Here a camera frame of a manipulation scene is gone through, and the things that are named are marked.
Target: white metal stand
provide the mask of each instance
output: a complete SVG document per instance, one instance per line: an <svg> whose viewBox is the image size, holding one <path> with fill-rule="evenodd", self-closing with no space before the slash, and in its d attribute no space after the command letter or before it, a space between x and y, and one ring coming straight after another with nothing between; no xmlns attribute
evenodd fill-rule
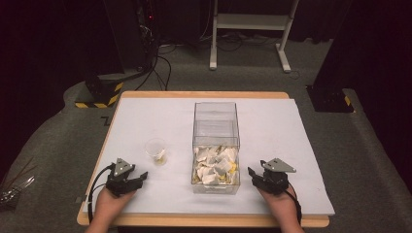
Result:
<svg viewBox="0 0 412 233"><path fill-rule="evenodd" d="M281 44L276 44L276 51L282 63L285 73L291 71L288 59L285 55L285 45L291 31L294 13L296 12L299 0L293 0L292 8L287 16L269 16L269 15L238 15L238 14L219 14L218 0L215 0L214 18L213 18L213 36L212 47L210 52L210 69L218 68L218 51L217 51L217 31L218 28L231 29L257 29L257 30L274 30L284 31Z"/></svg>

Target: wires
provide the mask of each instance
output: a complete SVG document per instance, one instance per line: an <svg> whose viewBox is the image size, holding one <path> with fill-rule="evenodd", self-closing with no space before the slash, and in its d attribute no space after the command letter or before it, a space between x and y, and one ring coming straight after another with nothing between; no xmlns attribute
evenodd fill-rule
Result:
<svg viewBox="0 0 412 233"><path fill-rule="evenodd" d="M169 66L169 73L168 73L168 75L167 75L166 83L163 81L163 79L161 78L160 74L155 70L155 67L156 67L156 65L157 65L157 61L158 61L159 58L162 59L162 60L164 60L164 61L166 61L166 62L167 62L167 65ZM140 83L140 85L136 87L135 90L138 90L140 87L142 87L142 86L146 83L146 81L149 79L149 77L151 76L151 74L152 74L153 72L156 74L157 81L158 81L158 84L159 84L159 86L160 86L160 89L163 90L163 87L164 87L164 90L167 90L167 89L168 89L168 85L169 85L169 81L170 81L170 75L171 75L171 73L172 73L172 66L171 66L170 62L169 62L166 58L164 58L163 56L159 56L159 55L158 55L158 48L157 48L157 50L156 50L156 56L154 57L154 64L152 65L151 71L150 71L149 74L146 76L146 78L143 80L143 82Z"/></svg>
<svg viewBox="0 0 412 233"><path fill-rule="evenodd" d="M96 176L96 178L93 181L93 184L91 185L90 192L87 197L87 213L88 213L88 221L92 222L93 221L93 192L95 190L94 186L96 185L97 181L99 180L100 176L106 172L109 169L114 169L116 164L112 163L111 165L105 167L100 173Z"/></svg>
<svg viewBox="0 0 412 233"><path fill-rule="evenodd" d="M296 191L294 191L293 185L292 185L291 183L289 183L289 185L291 186L291 188L292 188L292 190L293 190L293 192L294 192L295 197L294 197L293 195L291 195L287 190L284 190L284 192L285 192L288 196L290 196L290 198L293 200L294 206L296 207L296 217L297 217L297 221L298 221L299 224L300 224L301 221L302 221L302 208L301 208L299 202L297 201L297 194L296 194Z"/></svg>
<svg viewBox="0 0 412 233"><path fill-rule="evenodd" d="M159 53L158 53L158 54L167 54L167 53L170 53L170 52L173 52L174 50L176 50L176 49L178 48L178 45L176 45L176 44L170 44L170 45L163 45L163 46L160 46L160 47L161 47L161 48L173 47L172 50L163 51L163 52L159 52Z"/></svg>
<svg viewBox="0 0 412 233"><path fill-rule="evenodd" d="M289 78L290 78L291 80L298 80L298 79L300 78L300 73L299 73L299 71L291 71L291 72L289 73Z"/></svg>
<svg viewBox="0 0 412 233"><path fill-rule="evenodd" d="M199 40L202 40L202 38L205 36L207 28L209 27L209 21L210 21L210 15L212 14L212 0L209 1L209 14L207 16L207 21L206 21L206 26L205 30L203 31L202 35L200 36Z"/></svg>
<svg viewBox="0 0 412 233"><path fill-rule="evenodd" d="M93 189L93 192L94 192L97 188L99 188L99 187L101 187L101 186L104 186L104 185L106 185L106 184L103 183L103 184L98 185L97 187L95 187L95 188Z"/></svg>
<svg viewBox="0 0 412 233"><path fill-rule="evenodd" d="M25 174L27 174L28 172L32 171L33 169L35 169L37 167L37 165L25 170L27 168L27 166L30 164L30 162L33 160L33 157L31 157L28 162L23 166L23 168L18 172L18 174L12 178L9 181L6 181L7 175L9 174L9 171L6 173L6 175L3 178L3 181L0 183L0 189L2 190L6 190L9 189L13 183L18 180L19 178L21 178L22 176L24 176Z"/></svg>
<svg viewBox="0 0 412 233"><path fill-rule="evenodd" d="M276 44L279 42L279 40L281 40L281 38L270 38L270 37L261 37L261 38L254 38L254 39L262 39L262 41L261 42L244 42L244 45L266 46L266 45Z"/></svg>
<svg viewBox="0 0 412 233"><path fill-rule="evenodd" d="M238 33L235 33L234 36L226 36L223 37L224 41L229 43L229 44L236 44L238 43L239 45L235 47L234 49L224 49L222 47L217 46L218 49L223 50L223 51L236 51L239 50L243 46L243 40L240 38Z"/></svg>

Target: human hand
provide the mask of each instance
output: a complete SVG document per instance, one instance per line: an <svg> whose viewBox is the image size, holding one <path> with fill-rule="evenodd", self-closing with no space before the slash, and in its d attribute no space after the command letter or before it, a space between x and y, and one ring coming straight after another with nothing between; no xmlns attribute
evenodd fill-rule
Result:
<svg viewBox="0 0 412 233"><path fill-rule="evenodd" d="M136 191L117 197L103 187L97 197L94 218L86 232L107 232L112 221L121 213Z"/></svg>
<svg viewBox="0 0 412 233"><path fill-rule="evenodd" d="M278 221L283 233L304 232L296 217L296 205L288 194L282 192L279 195L273 195L259 188L257 190L266 201L271 214ZM287 192L296 197L296 193L291 186L288 187Z"/></svg>

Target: shelf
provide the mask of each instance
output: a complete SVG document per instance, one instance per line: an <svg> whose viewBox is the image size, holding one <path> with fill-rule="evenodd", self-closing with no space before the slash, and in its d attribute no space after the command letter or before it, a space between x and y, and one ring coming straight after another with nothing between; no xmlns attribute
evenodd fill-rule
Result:
<svg viewBox="0 0 412 233"><path fill-rule="evenodd" d="M288 16L218 14L217 28L285 30Z"/></svg>

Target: gray carpet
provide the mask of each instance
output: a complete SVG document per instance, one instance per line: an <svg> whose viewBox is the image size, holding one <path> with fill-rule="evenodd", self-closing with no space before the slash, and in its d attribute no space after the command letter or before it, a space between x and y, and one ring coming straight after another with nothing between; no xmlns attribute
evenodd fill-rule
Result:
<svg viewBox="0 0 412 233"><path fill-rule="evenodd" d="M353 114L313 110L305 85L315 80L329 46L288 42L290 74L283 73L273 44L219 50L216 71L209 70L207 49L173 50L172 46L160 53L172 65L169 90L286 91L295 99L336 211L328 227L306 228L306 232L412 232L411 195L376 138L357 94L345 89L356 109ZM159 60L156 70L163 79L167 69ZM122 91L135 89L143 79L125 82ZM13 164L9 178L33 157L28 167L37 167L17 183L32 175L36 181L22 192L14 211L0 213L0 232L85 230L76 222L81 205L77 198L86 192L109 128L102 117L111 119L115 108L77 109L74 101L83 85L78 83L65 92L65 108L32 135ZM141 89L159 90L155 74Z"/></svg>

